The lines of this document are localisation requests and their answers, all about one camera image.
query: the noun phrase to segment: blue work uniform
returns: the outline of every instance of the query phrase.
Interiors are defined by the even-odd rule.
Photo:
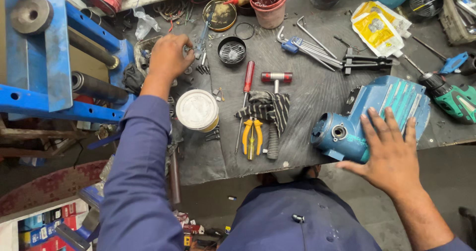
[[[120,125],[123,133],[100,206],[98,250],[181,251],[184,234],[167,201],[164,173],[169,105],[156,96],[140,96]],[[219,249],[381,250],[351,207],[319,179],[255,188]],[[432,250],[472,249],[455,238]]]

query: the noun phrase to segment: striped cloth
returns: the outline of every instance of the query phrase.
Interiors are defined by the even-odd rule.
[[[272,121],[277,126],[278,136],[281,137],[281,133],[284,132],[288,123],[289,95],[273,94],[268,91],[250,91],[249,102],[251,105],[239,110],[235,117],[251,116]]]

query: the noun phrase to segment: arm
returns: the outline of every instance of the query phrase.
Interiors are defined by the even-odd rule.
[[[472,250],[455,239],[420,183],[415,118],[407,122],[404,141],[390,107],[385,109],[386,122],[374,108],[370,108],[368,114],[377,130],[362,114],[360,120],[370,148],[369,161],[365,165],[342,161],[337,167],[361,175],[388,194],[413,250]]]
[[[183,250],[183,230],[170,211],[165,153],[170,132],[170,84],[193,62],[186,35],[168,35],[152,49],[149,75],[124,128],[104,187],[98,250]]]

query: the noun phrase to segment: yellow pliers handle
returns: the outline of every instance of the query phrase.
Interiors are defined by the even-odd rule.
[[[261,132],[261,125],[263,123],[260,122],[258,119],[256,119],[253,123],[255,125],[256,134],[258,135],[258,145],[256,147],[256,155],[260,155],[261,149],[263,148],[263,133]]]
[[[241,138],[241,141],[243,142],[243,153],[245,155],[248,154],[248,133],[249,133],[249,130],[251,129],[251,126],[253,125],[253,121],[248,119],[246,120],[245,122],[243,122],[245,124],[245,130],[243,131],[243,138]]]

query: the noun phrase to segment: cordless drill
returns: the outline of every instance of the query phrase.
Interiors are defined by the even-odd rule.
[[[428,95],[438,106],[462,124],[476,123],[476,90],[473,87],[465,84],[459,87],[449,85],[439,75],[424,72],[406,55],[403,57],[421,73],[418,81],[426,87]]]

